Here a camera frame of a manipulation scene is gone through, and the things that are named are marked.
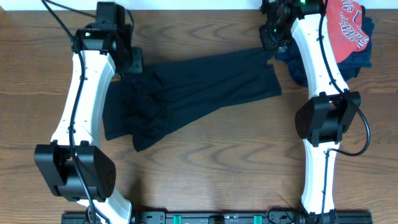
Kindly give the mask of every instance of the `white wall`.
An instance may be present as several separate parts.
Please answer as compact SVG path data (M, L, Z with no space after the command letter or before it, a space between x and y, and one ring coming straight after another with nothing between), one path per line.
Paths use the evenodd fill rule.
M74 9L95 10L97 0L53 0ZM262 0L115 0L135 10L258 9ZM398 0L355 0L368 9L398 9ZM0 0L5 10L44 10L41 0Z

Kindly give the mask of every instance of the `black cloth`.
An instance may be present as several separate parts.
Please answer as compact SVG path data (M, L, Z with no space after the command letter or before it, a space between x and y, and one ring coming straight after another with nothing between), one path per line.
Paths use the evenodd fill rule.
M132 134L136 151L221 107L282 94L262 48L144 67L108 88L105 138Z
M369 42L366 48L360 52L351 53L345 60L338 63L337 66L340 70L341 76L345 81L357 77L361 68L371 68L371 54L372 54L372 42L371 37L374 29L374 23L369 17L363 17L362 30L369 36ZM303 60L301 58L299 47L297 43L293 41L291 44L284 49L284 52L278 52L276 60L283 60L287 63L289 68L290 76L300 86L308 87L307 75L305 73Z

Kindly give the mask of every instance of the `green strip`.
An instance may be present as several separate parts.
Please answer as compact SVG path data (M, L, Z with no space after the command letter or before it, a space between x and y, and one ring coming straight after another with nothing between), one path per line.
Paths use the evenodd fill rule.
M254 224L262 224L262 216L255 215L254 216Z
M182 223L181 215L174 215L173 216L173 224L181 224L181 223Z

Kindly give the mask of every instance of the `table surface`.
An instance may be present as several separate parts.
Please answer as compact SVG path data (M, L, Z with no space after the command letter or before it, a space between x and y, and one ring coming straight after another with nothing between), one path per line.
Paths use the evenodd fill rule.
M333 197L339 210L370 210L375 223L398 223L398 15L367 12L376 23L373 68L348 82L362 96L372 143L361 157L338 156ZM74 32L90 18L59 12ZM137 11L134 44L146 63L260 47L258 11ZM131 136L103 141L116 164L116 187L139 207L169 211L297 207L305 151L294 116L308 90L271 60L283 95L211 113L137 153ZM0 14L0 222L59 223L83 207L54 197L33 160L61 117L72 74L70 41L48 12ZM342 148L365 140L355 117Z

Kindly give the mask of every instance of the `dark blue garment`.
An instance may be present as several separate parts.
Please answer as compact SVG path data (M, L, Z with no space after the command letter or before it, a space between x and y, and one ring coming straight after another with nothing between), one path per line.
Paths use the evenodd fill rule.
M374 29L374 23L369 17L363 17L362 30L369 36L369 42L366 48L360 52L351 53L344 61L337 64L344 80L357 77L361 68L371 68L372 42L371 36ZM301 58L299 47L293 41L283 52L279 51L275 56L276 60L283 60L287 63L290 76L300 86L308 87L307 75L305 74L304 64Z

